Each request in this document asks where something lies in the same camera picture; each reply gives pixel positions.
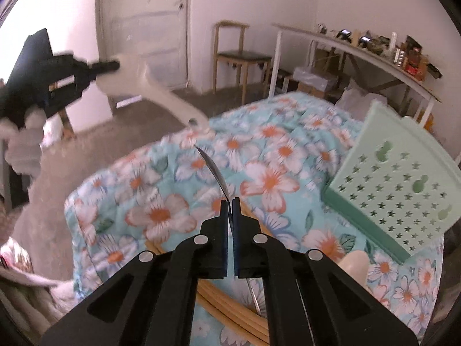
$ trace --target desk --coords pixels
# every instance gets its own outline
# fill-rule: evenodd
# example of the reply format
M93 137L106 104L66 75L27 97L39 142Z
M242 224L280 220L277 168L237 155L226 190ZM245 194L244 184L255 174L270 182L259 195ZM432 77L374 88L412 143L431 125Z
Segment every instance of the desk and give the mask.
M424 126L426 124L429 118L430 112L432 111L432 108L434 107L435 102L436 101L438 101L439 103L442 102L439 98L437 98L437 96L434 95L434 93L432 93L430 89L428 89L428 87L426 87L421 82L418 82L409 73L407 73L406 71L403 71L401 68L398 68L397 66L390 63L386 59L379 57L378 55L368 50L354 47L343 40L329 38L328 36L325 36L321 33L315 33L315 32L308 31L308 30L296 29L295 27L284 26L284 25L279 25L279 24L273 24L273 26L278 28L278 34L277 34L277 45L275 47L274 66L273 66L273 72L272 72L272 78L271 78L271 86L269 88L269 98L273 97L274 92L275 92L275 82L277 81L277 73L278 73L278 68L280 66L280 52L281 52L282 36L284 32L290 32L290 33L302 35L317 43L322 43L322 44L331 46L332 48L337 48L337 49L342 50L343 52L349 55L349 57L352 60L352 65L356 69L356 71L357 71L357 66L356 66L357 64L355 62L355 57L358 57L359 59L362 59L364 61L367 61L379 67L380 69L384 70L386 73L392 75L393 77L397 79L395 81L388 82L387 84L384 84L382 86L374 87L372 91L376 92L376 91L379 91L380 89L394 86L399 83L405 83L407 85L407 92L405 92L406 95L408 95L408 91L410 89L415 90L424 99L428 101L428 106L420 122L421 126ZM421 101L418 107L418 111L415 114L415 118L418 118L419 113L421 112L423 108L422 103L423 101Z

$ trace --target floral tablecloth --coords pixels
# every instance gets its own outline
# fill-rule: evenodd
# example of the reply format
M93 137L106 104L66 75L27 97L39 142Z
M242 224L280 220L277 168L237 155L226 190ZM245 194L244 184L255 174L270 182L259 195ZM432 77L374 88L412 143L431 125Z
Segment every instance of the floral tablecloth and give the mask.
M140 148L69 196L65 214L78 298L143 251L146 239L169 251L218 214L222 194L194 149L197 144L218 165L231 195L240 196L286 247L319 248L336 262L352 250L365 251L374 297L421 339L437 297L442 240L400 266L320 199L361 122L326 101L289 93L225 113L210 126L207 134L185 129ZM245 281L228 277L215 284L253 306ZM253 280L253 285L265 311L262 283ZM249 343L197 305L191 345Z

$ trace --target round metal pivot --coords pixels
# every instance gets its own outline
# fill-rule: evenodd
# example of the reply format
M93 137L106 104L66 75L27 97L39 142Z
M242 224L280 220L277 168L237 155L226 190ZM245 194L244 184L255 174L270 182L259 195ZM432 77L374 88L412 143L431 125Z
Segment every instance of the round metal pivot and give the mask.
M310 250L309 253L307 254L307 256L309 256L309 259L315 260L315 261L322 260L322 258L323 258L322 252L319 251L318 249Z
M264 234L257 234L253 237L253 240L255 241L255 243L266 243L267 236Z
M139 254L139 261L143 263L147 263L154 258L154 254L150 251L144 251Z
M208 237L203 234L199 234L194 238L194 243L196 245L204 245L208 242Z

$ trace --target wooden chair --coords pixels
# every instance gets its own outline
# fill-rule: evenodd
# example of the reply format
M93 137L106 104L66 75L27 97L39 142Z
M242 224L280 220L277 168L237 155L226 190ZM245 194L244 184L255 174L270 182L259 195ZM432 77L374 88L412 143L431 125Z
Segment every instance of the wooden chair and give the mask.
M220 41L220 28L221 27L237 27L240 29L240 40L238 43L238 50L229 50L226 52L218 52L218 44ZM245 96L247 93L247 81L248 81L248 67L250 65L265 65L266 66L266 78L264 82L264 95L266 95L267 85L269 83L269 68L271 64L272 57L250 52L248 50L243 50L243 40L245 37L245 30L249 25L243 23L234 22L231 20L222 20L215 25L215 34L214 34L214 53L213 53L213 93L216 93L216 78L218 75L218 61L223 61L226 63L231 63L233 66L237 67L237 77L235 81L236 87L240 86L240 75L241 68L243 67L243 89L241 92L241 104L245 104Z

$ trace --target white wall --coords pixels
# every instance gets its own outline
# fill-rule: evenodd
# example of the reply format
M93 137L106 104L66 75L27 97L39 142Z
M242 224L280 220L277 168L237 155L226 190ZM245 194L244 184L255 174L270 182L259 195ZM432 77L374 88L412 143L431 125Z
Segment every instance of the white wall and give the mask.
M72 50L87 61L99 58L95 0L18 0L0 28L0 78L8 78L28 35L46 27L54 52ZM67 109L76 132L109 120L107 96L96 85Z
M214 24L230 19L252 25L247 30L245 49L274 54L276 30L271 23L311 29L315 23L316 0L190 0L189 83L199 92L211 89ZM224 29L220 50L238 48L238 31ZM292 68L304 62L307 42L285 40L282 66ZM255 66L250 80L260 79ZM218 68L218 87L235 83L235 70L225 64Z
M451 155L461 149L461 37L438 0L318 0L317 23L329 29L370 29L390 37L415 38L443 78L427 84L442 100L434 108L434 130Z

